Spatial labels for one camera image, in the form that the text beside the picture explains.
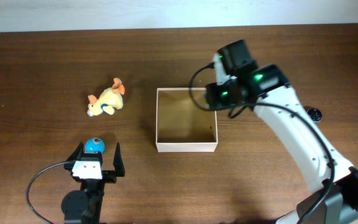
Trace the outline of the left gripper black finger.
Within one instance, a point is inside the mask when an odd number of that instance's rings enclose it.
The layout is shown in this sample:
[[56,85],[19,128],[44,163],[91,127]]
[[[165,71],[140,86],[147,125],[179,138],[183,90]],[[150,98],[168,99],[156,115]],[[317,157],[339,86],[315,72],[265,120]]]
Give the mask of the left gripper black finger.
[[80,142],[77,148],[71,153],[71,155],[67,158],[67,162],[77,161],[80,159],[81,154],[83,152],[84,144]]
[[116,149],[114,152],[113,166],[116,177],[124,177],[126,174],[124,163],[121,156],[121,147],[120,144],[116,143]]

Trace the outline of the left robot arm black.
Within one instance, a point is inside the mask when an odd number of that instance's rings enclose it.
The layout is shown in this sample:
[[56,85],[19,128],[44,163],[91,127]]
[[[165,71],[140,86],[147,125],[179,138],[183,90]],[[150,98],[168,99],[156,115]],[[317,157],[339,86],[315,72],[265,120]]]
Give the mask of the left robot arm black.
[[61,204],[65,223],[99,223],[106,184],[115,184],[118,177],[125,176],[121,157],[121,146],[116,144],[114,170],[103,170],[103,153],[106,146],[102,139],[91,138],[78,147],[68,157],[64,169],[80,183],[79,190],[67,193]]

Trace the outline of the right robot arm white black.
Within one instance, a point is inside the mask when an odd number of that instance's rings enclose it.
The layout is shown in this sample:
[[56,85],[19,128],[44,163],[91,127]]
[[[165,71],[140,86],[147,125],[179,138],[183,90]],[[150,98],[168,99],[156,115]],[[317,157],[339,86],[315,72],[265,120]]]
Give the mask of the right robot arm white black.
[[325,138],[276,65],[260,67],[243,40],[213,57],[216,82],[208,84],[211,110],[250,108],[285,146],[311,195],[276,223],[351,223],[358,219],[358,169]]

